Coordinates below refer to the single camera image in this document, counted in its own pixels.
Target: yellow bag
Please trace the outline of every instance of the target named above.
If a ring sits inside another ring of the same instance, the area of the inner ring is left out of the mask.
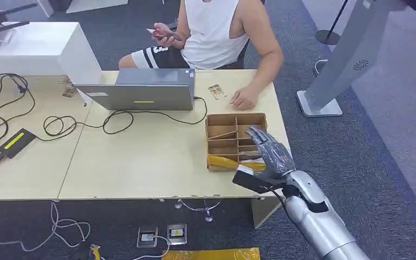
[[[259,248],[168,251],[162,260],[261,260]]]

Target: man's arm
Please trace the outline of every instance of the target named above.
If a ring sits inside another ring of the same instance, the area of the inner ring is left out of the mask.
[[[237,11],[246,34],[261,56],[254,79],[235,92],[231,99],[231,103],[238,109],[249,109],[256,105],[261,91],[276,77],[283,63],[283,53],[260,0],[240,0]]]
[[[186,44],[186,40],[191,36],[189,22],[187,21],[185,0],[181,0],[181,5],[179,7],[178,28],[176,29],[176,33],[183,40],[174,41],[173,46],[178,49],[183,49]]]

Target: laptop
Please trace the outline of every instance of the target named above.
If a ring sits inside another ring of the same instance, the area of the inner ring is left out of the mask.
[[[114,85],[74,84],[109,110],[192,110],[194,69],[120,69]]]

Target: man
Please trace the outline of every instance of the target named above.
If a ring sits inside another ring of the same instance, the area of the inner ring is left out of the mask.
[[[154,25],[160,35],[169,35],[168,26]],[[236,109],[256,105],[283,63],[283,54],[260,0],[181,0],[178,28],[174,36],[155,39],[151,47],[123,57],[119,68],[216,69],[237,61],[248,39],[256,47],[261,62],[256,76],[237,90],[230,100]]]

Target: man's hand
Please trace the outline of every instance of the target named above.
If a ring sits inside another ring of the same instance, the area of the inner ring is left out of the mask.
[[[260,93],[260,89],[248,85],[237,90],[230,99],[230,103],[233,104],[233,107],[236,109],[247,110],[256,106]]]
[[[167,35],[167,34],[172,33],[170,28],[164,23],[155,23],[154,24],[154,29],[159,35]],[[154,36],[152,36],[152,39],[156,40],[157,44],[160,45],[160,46],[163,46],[163,47],[173,46],[175,41],[176,41],[173,36],[171,36],[170,38],[163,37],[160,40],[155,38]]]

